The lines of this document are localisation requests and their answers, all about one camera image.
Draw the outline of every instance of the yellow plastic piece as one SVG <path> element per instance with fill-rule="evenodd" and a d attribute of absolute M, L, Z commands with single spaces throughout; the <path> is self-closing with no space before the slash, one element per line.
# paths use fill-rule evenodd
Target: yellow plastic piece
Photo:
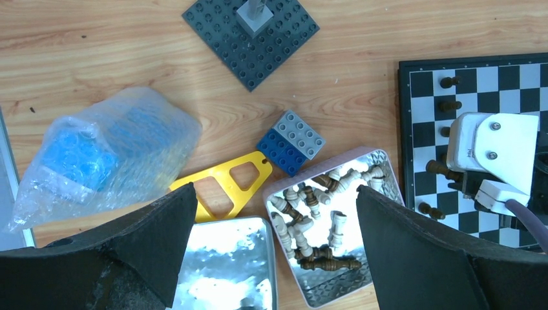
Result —
<path fill-rule="evenodd" d="M 230 175 L 230 169 L 245 163 L 254 164 L 258 170 L 258 176 L 255 182 L 253 182 L 248 189 L 243 190 Z M 224 218 L 216 218 L 213 214 L 211 214 L 211 212 L 209 212 L 208 208 L 204 207 L 204 203 L 201 201 L 200 196 L 197 195 L 198 209 L 196 210 L 196 223 L 225 220 L 228 218 L 234 218 L 238 215 L 238 213 L 240 213 L 246 203 L 258 191 L 259 187 L 261 187 L 271 173 L 272 165 L 270 162 L 266 161 L 266 157 L 264 157 L 263 153 L 255 151 L 242 157 L 221 163 L 220 165 L 209 169 L 191 174 L 190 176 L 180 178 L 179 180 L 173 182 L 173 184 L 169 186 L 169 189 L 174 191 L 175 189 L 190 182 L 196 182 L 210 176 L 215 178 L 228 198 L 232 200 L 234 207 Z"/>

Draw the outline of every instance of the lego brick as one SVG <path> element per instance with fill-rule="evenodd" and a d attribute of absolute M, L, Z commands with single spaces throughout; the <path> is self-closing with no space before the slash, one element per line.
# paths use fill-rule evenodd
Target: lego brick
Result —
<path fill-rule="evenodd" d="M 257 37 L 240 26 L 236 11 L 245 0 L 198 0 L 182 17 L 252 91 L 307 42 L 320 27 L 297 0 L 267 0 L 274 17 Z"/>
<path fill-rule="evenodd" d="M 325 144 L 324 138 L 292 110 L 288 110 L 273 128 L 309 160 L 314 158 Z"/>
<path fill-rule="evenodd" d="M 290 176 L 294 176 L 306 161 L 303 153 L 274 129 L 270 129 L 257 143 L 257 149 Z"/>
<path fill-rule="evenodd" d="M 271 10 L 262 10 L 256 12 L 256 18 L 249 17 L 249 9 L 251 8 L 251 0 L 244 3 L 236 11 L 236 19 L 240 26 L 254 39 L 261 31 L 263 31 L 271 21 L 274 14 Z"/>

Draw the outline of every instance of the plastic bag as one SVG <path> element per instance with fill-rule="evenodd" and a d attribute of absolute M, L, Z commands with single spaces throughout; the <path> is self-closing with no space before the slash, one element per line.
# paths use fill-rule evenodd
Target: plastic bag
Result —
<path fill-rule="evenodd" d="M 56 119 L 25 172 L 10 231 L 163 196 L 202 127 L 146 87 Z"/>

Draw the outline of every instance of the wooden table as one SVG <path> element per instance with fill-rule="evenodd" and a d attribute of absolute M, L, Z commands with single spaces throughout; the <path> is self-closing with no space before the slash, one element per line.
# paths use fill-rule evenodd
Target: wooden table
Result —
<path fill-rule="evenodd" d="M 286 109 L 327 140 L 307 165 L 369 145 L 398 169 L 398 61 L 548 50 L 543 1 L 302 0 L 320 32 L 249 93 L 180 17 L 193 1 L 0 1 L 0 104 L 19 173 L 53 119 L 135 85 L 202 122 L 182 174 L 251 152 Z M 268 183 L 283 177 L 275 170 Z M 135 208 L 37 227 L 37 242 Z M 266 215 L 260 195 L 242 211 L 251 214 Z M 277 250 L 280 308 L 305 308 Z M 325 309 L 377 307 L 371 287 Z"/>

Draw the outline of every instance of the purple cable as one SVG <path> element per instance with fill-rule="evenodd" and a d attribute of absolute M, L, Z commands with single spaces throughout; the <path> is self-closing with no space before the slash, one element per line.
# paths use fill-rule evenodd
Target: purple cable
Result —
<path fill-rule="evenodd" d="M 510 210 L 524 224 L 533 238 L 538 242 L 544 253 L 548 253 L 548 229 L 546 226 L 524 205 L 516 200 L 510 199 L 504 203 L 506 209 Z"/>

